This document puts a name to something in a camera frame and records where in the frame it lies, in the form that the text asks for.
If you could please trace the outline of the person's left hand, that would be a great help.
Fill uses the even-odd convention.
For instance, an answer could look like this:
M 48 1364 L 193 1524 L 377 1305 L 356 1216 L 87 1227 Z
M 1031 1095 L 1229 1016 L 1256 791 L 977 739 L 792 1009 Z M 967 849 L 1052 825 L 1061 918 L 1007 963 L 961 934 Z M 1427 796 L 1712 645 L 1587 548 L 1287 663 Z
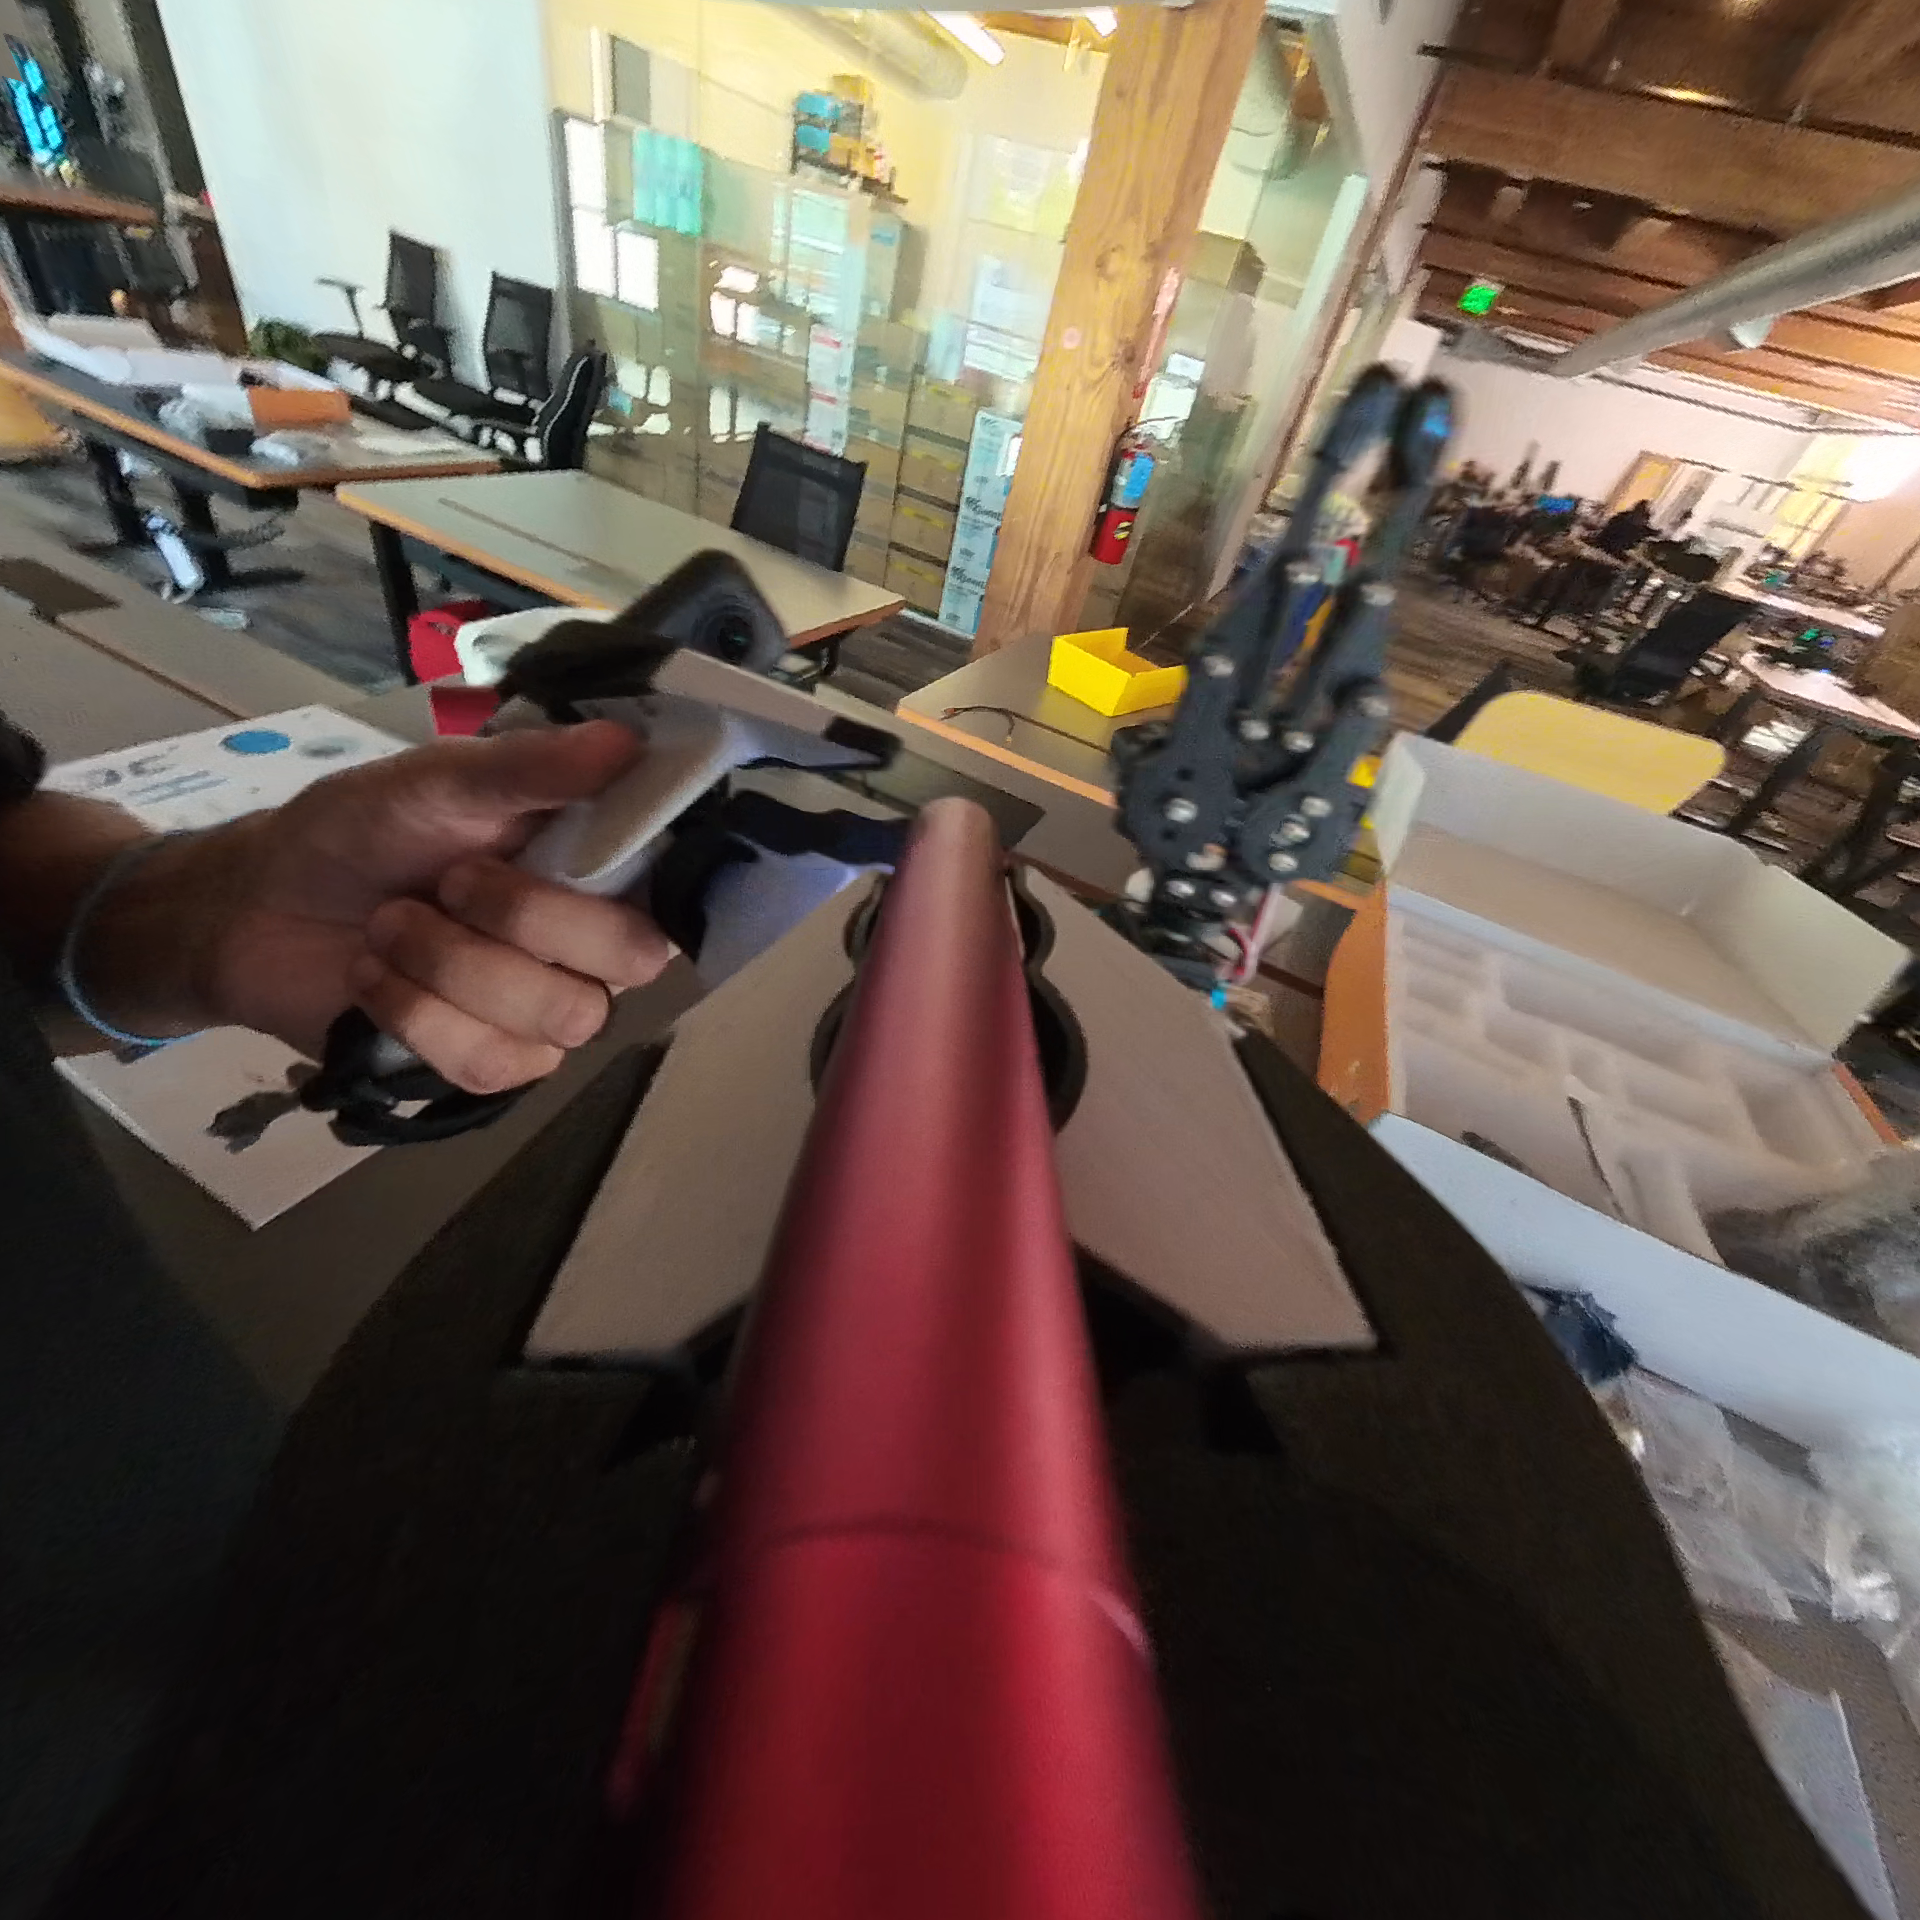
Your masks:
M 643 911 L 512 856 L 639 753 L 609 721 L 439 741 L 187 840 L 157 881 L 173 944 L 151 1031 L 316 1048 L 359 1009 L 461 1092 L 549 1077 L 669 949 Z

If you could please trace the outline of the black office chair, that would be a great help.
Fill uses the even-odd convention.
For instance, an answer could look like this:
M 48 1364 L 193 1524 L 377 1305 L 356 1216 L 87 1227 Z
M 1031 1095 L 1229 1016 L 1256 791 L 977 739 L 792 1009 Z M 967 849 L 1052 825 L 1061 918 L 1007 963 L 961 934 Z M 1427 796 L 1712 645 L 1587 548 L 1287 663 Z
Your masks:
M 474 385 L 447 374 L 420 377 L 413 382 L 413 392 L 448 416 L 531 432 L 553 392 L 549 374 L 553 309 L 551 287 L 493 272 L 481 343 L 485 382 Z
M 828 571 L 848 567 L 868 467 L 757 422 L 730 531 Z
M 450 335 L 442 325 L 442 255 L 411 236 L 391 231 L 386 279 L 377 310 L 386 317 L 391 340 L 368 333 L 362 313 L 362 287 L 341 277 L 321 277 L 317 286 L 348 302 L 349 332 L 316 332 L 311 347 L 324 365 L 355 367 L 377 397 L 416 383 L 420 377 L 447 377 L 453 367 Z
M 586 468 L 593 422 L 604 408 L 612 359 L 600 343 L 576 350 L 553 391 L 537 405 L 519 446 L 529 470 L 576 473 Z

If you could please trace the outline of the red fire extinguisher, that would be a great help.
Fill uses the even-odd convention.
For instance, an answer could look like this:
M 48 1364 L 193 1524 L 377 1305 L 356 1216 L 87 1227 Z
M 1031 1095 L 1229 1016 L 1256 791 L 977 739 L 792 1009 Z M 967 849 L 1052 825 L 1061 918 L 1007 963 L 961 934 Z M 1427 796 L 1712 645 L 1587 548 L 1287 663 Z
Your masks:
M 1101 567 L 1117 567 L 1129 552 L 1145 493 L 1162 463 L 1160 437 L 1140 422 L 1129 424 L 1111 454 L 1096 510 L 1088 555 Z

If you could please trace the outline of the wooden pillar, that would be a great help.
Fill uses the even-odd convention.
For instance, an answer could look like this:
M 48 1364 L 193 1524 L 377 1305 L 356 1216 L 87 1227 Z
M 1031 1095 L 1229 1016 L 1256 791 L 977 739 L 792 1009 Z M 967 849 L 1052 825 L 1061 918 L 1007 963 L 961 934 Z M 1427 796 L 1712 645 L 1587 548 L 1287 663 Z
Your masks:
M 1263 23 L 1263 3 L 1117 11 L 971 659 L 1081 623 L 1108 467 L 1138 416 Z

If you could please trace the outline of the red electric screwdriver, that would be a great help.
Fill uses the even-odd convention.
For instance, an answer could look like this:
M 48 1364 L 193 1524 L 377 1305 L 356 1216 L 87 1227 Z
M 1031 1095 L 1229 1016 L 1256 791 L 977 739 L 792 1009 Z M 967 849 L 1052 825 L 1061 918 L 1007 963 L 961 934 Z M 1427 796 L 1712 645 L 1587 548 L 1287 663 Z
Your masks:
M 621 1916 L 1200 1916 L 992 820 L 919 815 L 609 1779 Z

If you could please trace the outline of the light wooden table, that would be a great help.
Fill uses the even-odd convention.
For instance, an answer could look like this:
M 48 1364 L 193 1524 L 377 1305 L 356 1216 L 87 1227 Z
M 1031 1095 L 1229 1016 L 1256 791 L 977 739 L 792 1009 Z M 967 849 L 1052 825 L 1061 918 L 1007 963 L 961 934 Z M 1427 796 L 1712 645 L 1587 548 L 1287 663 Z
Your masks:
M 749 571 L 795 649 L 826 645 L 903 609 L 903 598 L 847 571 L 616 486 L 586 470 L 403 477 L 336 488 L 368 525 L 396 664 L 416 684 L 409 623 L 416 571 L 500 607 L 629 605 L 707 548 Z

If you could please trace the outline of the wood edged grey table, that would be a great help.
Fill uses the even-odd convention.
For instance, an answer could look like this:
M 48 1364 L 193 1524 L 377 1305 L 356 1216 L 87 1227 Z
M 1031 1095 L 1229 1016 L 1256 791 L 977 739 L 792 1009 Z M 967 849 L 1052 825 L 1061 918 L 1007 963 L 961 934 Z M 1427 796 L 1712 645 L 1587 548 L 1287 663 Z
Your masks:
M 1160 721 L 1173 708 L 1108 720 L 1047 685 L 1050 639 L 1020 639 L 903 694 L 897 715 L 977 757 L 999 760 L 1071 796 L 1071 849 L 1043 848 L 1043 827 L 1024 856 L 1081 893 L 1116 895 L 1133 856 L 1114 827 L 1114 735 Z

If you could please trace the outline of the yellow chair white legs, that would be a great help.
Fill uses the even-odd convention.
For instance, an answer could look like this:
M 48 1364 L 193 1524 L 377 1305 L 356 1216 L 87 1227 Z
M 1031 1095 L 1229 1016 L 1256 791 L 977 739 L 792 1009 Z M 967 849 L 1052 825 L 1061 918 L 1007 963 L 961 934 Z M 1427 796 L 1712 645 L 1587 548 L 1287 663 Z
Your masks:
M 1540 689 L 1508 689 L 1452 741 L 1505 768 L 1674 815 L 1721 777 L 1727 750 L 1653 721 Z

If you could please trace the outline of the white instruction booklet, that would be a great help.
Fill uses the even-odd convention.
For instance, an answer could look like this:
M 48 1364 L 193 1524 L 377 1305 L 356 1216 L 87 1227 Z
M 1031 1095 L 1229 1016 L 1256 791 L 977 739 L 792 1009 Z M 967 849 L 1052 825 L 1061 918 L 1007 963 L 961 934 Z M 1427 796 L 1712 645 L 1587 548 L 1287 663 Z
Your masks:
M 105 800 L 151 832 L 193 832 L 274 809 L 403 741 L 328 707 L 167 735 L 59 764 L 58 792 Z M 260 1230 L 373 1155 L 311 1110 L 285 1110 L 307 1062 L 285 1045 L 220 1025 L 141 1053 L 97 1046 L 55 1060 L 71 1089 L 229 1214 Z

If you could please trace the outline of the yellow plastic bin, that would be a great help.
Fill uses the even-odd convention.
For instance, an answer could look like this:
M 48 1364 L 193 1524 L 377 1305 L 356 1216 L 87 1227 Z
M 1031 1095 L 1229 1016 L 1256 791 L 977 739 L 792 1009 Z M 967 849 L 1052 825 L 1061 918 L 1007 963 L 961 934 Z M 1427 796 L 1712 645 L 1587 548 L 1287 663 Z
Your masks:
M 1047 685 L 1108 720 L 1173 708 L 1187 680 L 1185 664 L 1138 655 L 1127 628 L 1061 632 L 1047 646 Z

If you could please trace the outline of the cluttered wooden table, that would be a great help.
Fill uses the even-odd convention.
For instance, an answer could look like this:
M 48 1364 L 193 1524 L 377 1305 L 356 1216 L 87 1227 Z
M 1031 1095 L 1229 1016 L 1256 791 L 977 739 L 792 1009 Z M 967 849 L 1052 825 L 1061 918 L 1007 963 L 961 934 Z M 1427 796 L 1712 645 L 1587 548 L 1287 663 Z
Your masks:
M 5 351 L 7 391 L 55 419 L 81 446 L 109 523 L 105 539 L 74 541 L 87 559 L 151 555 L 162 596 L 178 603 L 300 585 L 300 567 L 240 558 L 283 535 L 309 495 L 413 477 L 497 473 L 497 454 L 432 422 L 394 427 L 359 414 L 277 422 L 267 389 L 186 389 L 104 382 L 47 356 Z

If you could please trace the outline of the person's dark clothing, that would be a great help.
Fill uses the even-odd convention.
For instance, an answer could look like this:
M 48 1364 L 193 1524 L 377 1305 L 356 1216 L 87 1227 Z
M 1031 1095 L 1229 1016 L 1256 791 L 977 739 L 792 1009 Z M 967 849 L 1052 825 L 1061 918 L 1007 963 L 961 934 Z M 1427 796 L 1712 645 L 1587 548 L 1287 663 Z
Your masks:
M 133 1221 L 5 969 L 5 1916 L 40 1912 L 120 1791 L 279 1438 Z

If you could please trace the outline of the orange white cardboard box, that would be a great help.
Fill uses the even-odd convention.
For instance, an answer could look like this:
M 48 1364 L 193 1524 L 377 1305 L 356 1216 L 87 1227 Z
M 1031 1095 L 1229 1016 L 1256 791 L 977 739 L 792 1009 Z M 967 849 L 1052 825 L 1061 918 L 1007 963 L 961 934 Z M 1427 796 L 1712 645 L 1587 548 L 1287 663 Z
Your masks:
M 1890 1149 L 1836 1053 L 1904 949 L 1730 838 L 1427 735 L 1392 741 L 1369 812 L 1319 1085 L 1653 1374 L 1804 1448 L 1916 1429 L 1912 1352 L 1711 1233 Z

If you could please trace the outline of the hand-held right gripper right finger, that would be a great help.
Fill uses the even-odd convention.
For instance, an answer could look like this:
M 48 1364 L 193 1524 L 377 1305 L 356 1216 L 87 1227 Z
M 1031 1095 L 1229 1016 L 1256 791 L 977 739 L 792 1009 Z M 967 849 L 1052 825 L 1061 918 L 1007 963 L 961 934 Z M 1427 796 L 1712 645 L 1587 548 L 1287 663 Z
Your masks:
M 1369 1352 L 1229 1019 L 1057 880 L 1023 871 L 1020 904 L 1064 1032 L 1053 1155 L 1075 1243 L 1216 1352 Z

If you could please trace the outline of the blue toy robot arm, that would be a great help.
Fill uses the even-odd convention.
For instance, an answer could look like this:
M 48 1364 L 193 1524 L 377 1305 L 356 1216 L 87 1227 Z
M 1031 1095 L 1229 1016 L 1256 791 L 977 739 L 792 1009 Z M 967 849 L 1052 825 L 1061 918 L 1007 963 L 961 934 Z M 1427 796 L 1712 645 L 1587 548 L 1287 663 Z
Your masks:
M 1442 377 L 1372 365 L 1333 412 L 1282 535 L 1193 639 L 1170 717 L 1111 743 L 1114 825 L 1137 854 L 1105 917 L 1228 1012 L 1292 885 L 1325 880 L 1389 733 L 1386 641 L 1456 429 Z

